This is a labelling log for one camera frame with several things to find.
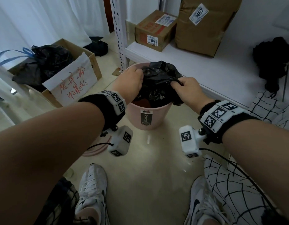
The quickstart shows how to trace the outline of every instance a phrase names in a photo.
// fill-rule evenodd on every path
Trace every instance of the trash can label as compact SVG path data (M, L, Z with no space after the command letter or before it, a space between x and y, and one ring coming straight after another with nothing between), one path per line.
M141 124L150 125L152 124L153 111L151 110L140 110Z

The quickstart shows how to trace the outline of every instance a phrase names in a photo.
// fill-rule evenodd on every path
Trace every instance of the forearm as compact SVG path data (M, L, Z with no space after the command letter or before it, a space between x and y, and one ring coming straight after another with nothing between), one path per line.
M0 212L23 210L17 214L29 216L23 221L33 223L54 185L100 134L104 123L95 105L80 102L0 132ZM10 188L17 195L15 202L4 199Z
M229 128L223 144L289 218L289 131L258 120Z

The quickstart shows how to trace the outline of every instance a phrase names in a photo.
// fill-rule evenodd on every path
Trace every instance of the wristband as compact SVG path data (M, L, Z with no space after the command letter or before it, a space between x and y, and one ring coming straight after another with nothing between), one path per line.
M116 124L126 114L126 101L117 91L104 90L81 98L78 102L90 102L101 110L105 119L103 131L116 127Z
M249 119L256 119L249 114L248 110L225 100L217 100L203 107L198 120L207 134L205 142L220 144L222 136L233 125Z

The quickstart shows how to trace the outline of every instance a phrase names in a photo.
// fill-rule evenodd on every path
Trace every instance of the white tracking module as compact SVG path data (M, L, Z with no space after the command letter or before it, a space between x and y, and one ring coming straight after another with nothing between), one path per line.
M116 157L126 155L130 147L133 131L124 125L116 131L107 129L107 132L112 136L110 143L113 144L113 146L108 146L108 151Z
M188 158L201 156L199 142L207 138L207 135L200 135L200 130L186 125L179 129L182 151Z

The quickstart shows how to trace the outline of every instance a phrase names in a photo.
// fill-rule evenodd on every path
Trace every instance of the blue bag handle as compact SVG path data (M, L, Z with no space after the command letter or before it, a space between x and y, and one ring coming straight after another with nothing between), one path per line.
M5 51L0 52L0 57L1 57L3 54L5 54L7 51L11 51L11 50L5 50ZM14 51L18 51L18 52L20 52L20 53L22 53L22 54L25 54L25 55L23 55L23 56L17 56L17 57L14 57L14 58L8 58L8 59L6 59L6 60L4 60L4 61L1 61L1 62L0 62L0 66L6 64L6 63L8 63L8 62L11 62L11 61L13 61L13 60L15 60L15 59L18 59L19 57L34 57L34 53L32 52L32 50L30 50L30 49L28 49L28 48L25 48L25 47L23 47L23 51L20 51L20 50L14 50Z

